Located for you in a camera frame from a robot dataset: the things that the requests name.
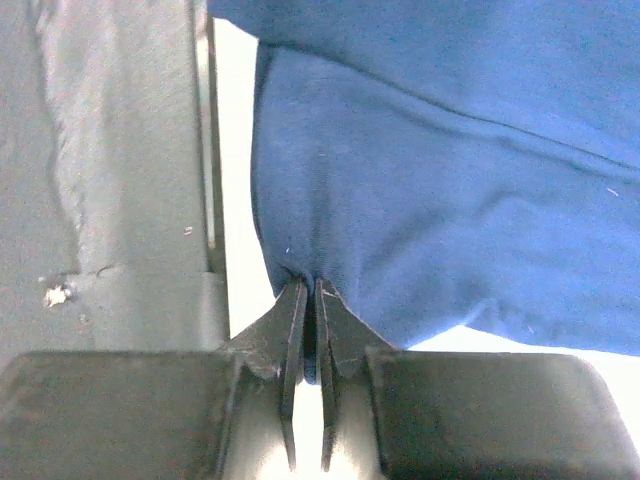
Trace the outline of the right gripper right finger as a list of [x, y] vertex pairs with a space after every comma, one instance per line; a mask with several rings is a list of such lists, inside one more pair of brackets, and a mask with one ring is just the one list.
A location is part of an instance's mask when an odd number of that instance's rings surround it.
[[639, 456], [587, 362], [391, 347], [335, 287], [314, 294], [321, 462], [359, 479], [635, 479]]

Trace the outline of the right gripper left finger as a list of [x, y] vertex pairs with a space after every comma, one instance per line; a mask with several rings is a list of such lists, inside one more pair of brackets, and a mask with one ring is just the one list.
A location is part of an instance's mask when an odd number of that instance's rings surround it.
[[308, 293], [211, 352], [28, 352], [1, 375], [5, 479], [255, 479], [296, 462]]

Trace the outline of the navy blue t-shirt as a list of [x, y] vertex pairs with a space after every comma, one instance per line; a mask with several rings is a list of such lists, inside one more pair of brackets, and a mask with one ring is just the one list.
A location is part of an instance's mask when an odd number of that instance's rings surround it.
[[635, 1], [213, 1], [257, 41], [269, 280], [389, 342], [639, 352]]

